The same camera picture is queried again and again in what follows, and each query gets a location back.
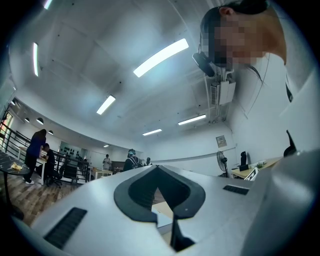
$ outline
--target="wooden floor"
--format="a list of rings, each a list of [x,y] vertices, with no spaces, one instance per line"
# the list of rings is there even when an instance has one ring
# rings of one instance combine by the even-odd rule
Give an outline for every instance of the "wooden floor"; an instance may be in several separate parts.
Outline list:
[[[46,185],[42,186],[40,184],[41,179],[36,173],[32,175],[31,179],[34,181],[34,184],[27,185],[21,176],[8,175],[8,190],[11,203],[22,210],[24,213],[23,222],[29,226],[44,210],[77,189],[77,186],[72,186],[65,182],[62,183],[61,188],[55,184],[49,187]],[[5,200],[5,185],[2,172],[0,172],[0,188],[1,197]],[[157,189],[152,204],[164,201],[161,192]]]

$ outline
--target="fluorescent light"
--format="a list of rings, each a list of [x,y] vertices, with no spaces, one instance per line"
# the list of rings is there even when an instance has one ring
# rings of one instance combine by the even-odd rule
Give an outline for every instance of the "fluorescent light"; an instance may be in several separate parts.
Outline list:
[[[184,124],[187,124],[187,123],[190,123],[190,122],[193,122],[193,121],[197,121],[197,120],[200,120],[200,119],[203,119],[203,118],[206,118],[206,115],[203,114],[203,115],[199,115],[195,118],[191,118],[191,119],[188,119],[188,120],[185,120],[183,122],[179,122],[178,125],[184,125]]]
[[[38,45],[35,42],[33,43],[33,67],[34,74],[38,77]]]
[[[110,95],[105,102],[101,105],[101,107],[98,109],[97,113],[101,115],[111,104],[116,100],[115,97]]]
[[[52,0],[47,0],[44,4],[44,9],[47,9],[49,8],[50,4],[51,4]]]
[[[144,133],[142,134],[143,136],[147,136],[147,135],[150,135],[150,134],[155,134],[155,133],[158,133],[158,132],[161,132],[162,130],[161,129],[158,129],[158,130],[153,130],[153,131],[149,131],[147,133]]]
[[[158,65],[159,63],[163,62],[167,58],[171,57],[172,55],[181,52],[184,49],[189,47],[187,40],[185,38],[174,42],[173,44],[167,46],[166,48],[162,49],[161,51],[157,52],[155,55],[147,59],[144,63],[138,66],[133,73],[139,78],[144,73],[148,72],[150,69]]]

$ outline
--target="black vent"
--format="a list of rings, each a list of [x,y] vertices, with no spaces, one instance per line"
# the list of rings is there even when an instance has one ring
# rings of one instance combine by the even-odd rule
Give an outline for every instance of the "black vent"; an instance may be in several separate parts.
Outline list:
[[[72,208],[44,239],[55,247],[62,249],[86,214],[87,211],[84,209]]]
[[[241,194],[241,195],[246,195],[249,191],[249,189],[247,189],[247,188],[238,187],[238,186],[231,186],[231,185],[226,185],[223,189],[228,190],[230,192],[237,193],[237,194]]]

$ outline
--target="man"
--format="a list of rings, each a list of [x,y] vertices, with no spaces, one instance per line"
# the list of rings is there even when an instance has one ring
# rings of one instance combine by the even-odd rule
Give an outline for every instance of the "man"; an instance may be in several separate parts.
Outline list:
[[[144,164],[144,166],[152,166],[152,163],[150,163],[150,157],[148,157],[147,159],[146,159],[146,163]]]
[[[54,152],[50,149],[50,146],[48,143],[44,144],[43,150],[46,152],[46,156],[44,159],[46,160],[45,166],[44,166],[44,177],[45,180],[48,175],[51,175],[56,164],[56,159]],[[36,172],[41,176],[42,175],[42,164],[36,168]]]
[[[123,172],[143,167],[141,160],[136,157],[136,151],[133,148],[129,149],[127,157],[128,158],[124,162]]]
[[[105,155],[105,159],[103,160],[103,169],[104,170],[110,170],[110,166],[111,166],[111,160],[109,158],[109,155],[106,154]]]

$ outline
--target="wall sign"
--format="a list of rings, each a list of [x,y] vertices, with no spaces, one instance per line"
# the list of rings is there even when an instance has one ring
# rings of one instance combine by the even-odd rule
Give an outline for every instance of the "wall sign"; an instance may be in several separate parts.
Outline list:
[[[216,143],[218,144],[218,148],[222,148],[227,145],[227,142],[226,142],[224,135],[216,137],[215,139],[216,139]]]

